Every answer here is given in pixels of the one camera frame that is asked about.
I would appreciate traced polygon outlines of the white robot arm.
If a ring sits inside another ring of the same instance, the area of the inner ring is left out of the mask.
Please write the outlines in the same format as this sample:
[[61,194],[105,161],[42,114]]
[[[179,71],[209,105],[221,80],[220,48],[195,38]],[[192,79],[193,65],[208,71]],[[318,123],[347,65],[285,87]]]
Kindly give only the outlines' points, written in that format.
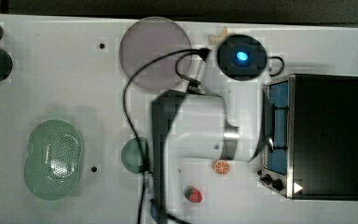
[[152,102],[152,204],[158,224],[188,222],[182,159],[251,161],[262,150],[267,63],[255,38],[229,35],[208,53],[200,93],[169,90]]

